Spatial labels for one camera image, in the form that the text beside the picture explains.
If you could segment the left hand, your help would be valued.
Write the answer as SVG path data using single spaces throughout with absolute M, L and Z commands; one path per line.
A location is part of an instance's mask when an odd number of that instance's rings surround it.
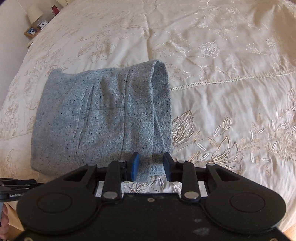
M 8 219 L 8 209 L 3 204 L 2 210 L 1 210 L 1 227 L 0 227 L 0 238 L 1 240 L 6 240 L 9 233 L 9 219 Z

